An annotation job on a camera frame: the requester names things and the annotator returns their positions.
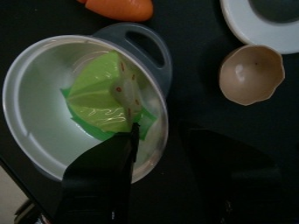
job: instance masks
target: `orange object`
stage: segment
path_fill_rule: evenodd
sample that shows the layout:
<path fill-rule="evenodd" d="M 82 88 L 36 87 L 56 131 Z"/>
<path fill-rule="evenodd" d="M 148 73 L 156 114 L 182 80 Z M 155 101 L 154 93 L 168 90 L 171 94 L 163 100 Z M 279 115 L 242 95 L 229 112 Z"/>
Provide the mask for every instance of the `orange object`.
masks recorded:
<path fill-rule="evenodd" d="M 142 22 L 154 15 L 152 0 L 78 0 L 87 9 L 107 18 Z"/>

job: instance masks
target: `bowl handle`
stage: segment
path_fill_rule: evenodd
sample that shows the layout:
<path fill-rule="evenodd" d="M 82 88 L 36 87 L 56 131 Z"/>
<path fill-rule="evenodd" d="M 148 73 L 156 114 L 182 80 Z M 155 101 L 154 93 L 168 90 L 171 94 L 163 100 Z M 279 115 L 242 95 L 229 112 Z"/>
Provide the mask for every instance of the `bowl handle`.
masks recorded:
<path fill-rule="evenodd" d="M 154 61 L 150 53 L 128 37 L 128 33 L 142 34 L 154 41 L 163 55 L 162 65 Z M 119 49 L 123 48 L 122 50 L 130 54 L 135 61 L 144 65 L 144 69 L 148 69 L 154 80 L 158 82 L 163 95 L 167 96 L 172 82 L 172 58 L 159 34 L 142 24 L 118 23 L 100 29 L 92 36 L 104 39 Z"/>

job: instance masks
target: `black table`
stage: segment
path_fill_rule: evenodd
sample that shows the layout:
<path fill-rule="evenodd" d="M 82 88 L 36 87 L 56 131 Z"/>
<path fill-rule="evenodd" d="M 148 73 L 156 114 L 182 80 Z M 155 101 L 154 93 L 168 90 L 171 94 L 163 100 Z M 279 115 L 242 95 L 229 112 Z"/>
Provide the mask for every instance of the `black table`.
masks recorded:
<path fill-rule="evenodd" d="M 220 93 L 218 71 L 224 56 L 243 44 L 226 25 L 218 0 L 154 0 L 144 24 L 162 35 L 172 53 L 172 89 L 167 98 L 170 140 L 154 171 L 132 185 L 131 223 L 204 223 L 202 193 L 179 127 L 199 124 L 259 148 L 278 163 L 290 215 L 299 214 L 299 54 L 285 55 L 286 79 L 269 101 L 249 107 Z M 2 82 L 18 54 L 36 41 L 64 34 L 90 35 L 116 21 L 75 0 L 0 1 Z M 52 216 L 62 194 L 22 152 L 2 110 L 2 165 L 40 209 Z"/>

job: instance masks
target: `pot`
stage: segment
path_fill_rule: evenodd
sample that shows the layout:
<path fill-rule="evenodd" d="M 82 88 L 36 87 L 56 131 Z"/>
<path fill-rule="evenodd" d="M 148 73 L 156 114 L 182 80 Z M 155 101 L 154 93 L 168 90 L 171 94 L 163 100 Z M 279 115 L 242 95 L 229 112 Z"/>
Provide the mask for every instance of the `pot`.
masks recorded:
<path fill-rule="evenodd" d="M 130 38 L 138 34 L 152 40 L 163 55 L 158 64 Z M 62 95 L 84 65 L 100 54 L 118 51 L 142 70 L 142 103 L 156 116 L 139 151 L 132 182 L 155 168 L 168 137 L 164 97 L 172 80 L 172 60 L 160 36 L 146 26 L 119 23 L 92 36 L 66 35 L 31 45 L 16 58 L 4 81 L 4 116 L 15 141 L 39 171 L 62 181 L 72 161 L 100 141 L 71 120 Z"/>

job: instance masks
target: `white plate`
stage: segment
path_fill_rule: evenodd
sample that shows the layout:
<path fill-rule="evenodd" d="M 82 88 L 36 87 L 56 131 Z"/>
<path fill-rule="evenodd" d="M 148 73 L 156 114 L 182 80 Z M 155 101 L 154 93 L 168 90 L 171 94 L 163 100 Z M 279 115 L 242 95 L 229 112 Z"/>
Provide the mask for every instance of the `white plate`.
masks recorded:
<path fill-rule="evenodd" d="M 282 54 L 299 52 L 299 20 L 274 23 L 254 11 L 249 0 L 220 0 L 229 28 L 245 44 L 265 45 Z"/>

